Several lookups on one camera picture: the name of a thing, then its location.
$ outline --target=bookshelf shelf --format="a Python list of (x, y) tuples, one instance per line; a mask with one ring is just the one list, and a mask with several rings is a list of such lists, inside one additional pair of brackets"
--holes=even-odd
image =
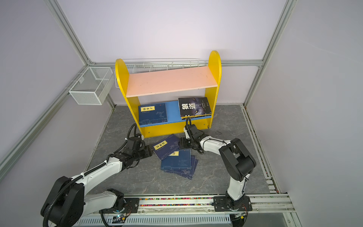
[(217, 87), (208, 66), (130, 74), (126, 97)]
[(122, 95), (145, 138), (182, 133), (185, 120), (180, 117), (178, 101), (172, 101), (165, 102), (167, 122), (140, 126), (138, 96), (205, 88), (205, 96), (211, 106), (212, 115), (192, 119), (192, 124), (198, 129), (211, 127), (222, 76), (221, 58), (217, 51), (211, 52), (208, 66), (204, 67), (129, 74), (125, 62), (117, 59), (115, 72)]

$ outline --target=white wire basket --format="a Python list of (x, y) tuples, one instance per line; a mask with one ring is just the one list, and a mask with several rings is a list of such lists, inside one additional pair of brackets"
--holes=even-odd
[(69, 93), (79, 105), (102, 105), (114, 83), (110, 67), (88, 67)]

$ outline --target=blue book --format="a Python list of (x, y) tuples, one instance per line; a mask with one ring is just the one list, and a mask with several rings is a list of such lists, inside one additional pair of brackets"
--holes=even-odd
[(182, 177), (185, 177), (185, 178), (187, 178), (189, 180), (192, 180), (193, 176), (194, 176), (194, 173), (195, 173), (195, 169), (197, 168), (197, 165), (198, 165), (198, 162), (199, 162), (199, 160), (196, 159), (195, 156), (194, 156), (194, 160), (195, 160), (195, 162), (194, 162), (194, 164), (192, 163), (192, 169), (190, 170), (190, 174), (182, 173), (183, 171), (187, 172), (188, 170), (163, 170), (163, 171), (166, 172), (166, 173), (175, 173), (175, 174), (177, 174), (179, 176), (182, 176)]
[(139, 106), (139, 125), (167, 122), (165, 103)]
[(190, 149), (179, 149), (161, 161), (161, 170), (190, 170)]
[(151, 149), (160, 160), (164, 160), (179, 148), (179, 138), (174, 134), (151, 145)]

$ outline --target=mounting plate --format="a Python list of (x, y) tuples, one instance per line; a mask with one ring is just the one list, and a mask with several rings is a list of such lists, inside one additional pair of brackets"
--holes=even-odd
[[(230, 209), (224, 208), (224, 207), (227, 207), (225, 196), (215, 196), (215, 197), (213, 197), (213, 202), (221, 205), (221, 206), (214, 205), (215, 211), (217, 211), (217, 212), (218, 211), (230, 211)], [(248, 196), (243, 196), (242, 204), (245, 205), (245, 207), (247, 208), (248, 211), (252, 211), (251, 201)], [(237, 211), (245, 211), (244, 206), (241, 206)]]
[[(137, 210), (139, 208), (139, 198), (125, 198), (126, 204), (130, 205), (132, 210), (131, 213), (137, 213)], [(129, 213), (130, 212), (130, 206), (125, 206), (125, 209), (121, 212), (121, 213)], [(113, 212), (113, 209), (104, 209), (103, 210), (104, 214), (115, 214), (115, 212)]]

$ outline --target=book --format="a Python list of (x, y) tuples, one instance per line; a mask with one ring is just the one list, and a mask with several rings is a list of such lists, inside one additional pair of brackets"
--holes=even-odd
[(164, 170), (164, 172), (183, 174), (183, 175), (187, 175), (189, 177), (193, 177), (196, 161), (198, 161), (198, 160), (195, 158), (195, 155), (191, 155), (191, 157), (190, 157), (191, 169), (190, 170)]
[(139, 106), (139, 125), (149, 125), (167, 122), (165, 103), (155, 103)]
[(163, 170), (163, 171), (166, 172), (166, 173), (175, 173), (175, 174), (177, 174), (179, 176), (182, 176), (182, 177), (185, 177), (185, 178), (187, 178), (189, 180), (192, 180), (193, 176), (194, 176), (194, 173), (195, 173), (195, 169), (197, 168), (197, 165), (198, 165), (198, 162), (199, 162), (199, 160), (196, 159), (195, 156), (194, 156), (194, 160), (195, 160), (195, 162), (194, 162), (194, 164), (192, 163), (192, 168), (191, 168), (189, 174), (182, 173), (182, 171), (187, 172), (189, 170)]
[(204, 117), (211, 116), (212, 111), (207, 97), (203, 98), (179, 98), (180, 117)]
[(190, 148), (179, 149), (161, 161), (161, 170), (190, 170), (191, 165)]
[(174, 151), (179, 149), (179, 138), (171, 134), (168, 137), (160, 140), (151, 145), (151, 149), (157, 155), (157, 157), (162, 161)]

